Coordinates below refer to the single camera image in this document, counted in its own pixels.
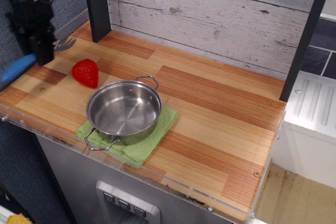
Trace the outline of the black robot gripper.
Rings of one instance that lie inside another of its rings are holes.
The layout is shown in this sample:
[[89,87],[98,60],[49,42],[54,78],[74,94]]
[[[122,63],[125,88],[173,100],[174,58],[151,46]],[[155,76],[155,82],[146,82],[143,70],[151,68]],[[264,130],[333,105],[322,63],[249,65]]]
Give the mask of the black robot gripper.
[[28,39],[40,66],[54,59],[53,0],[9,0],[12,11],[6,14],[17,40]]

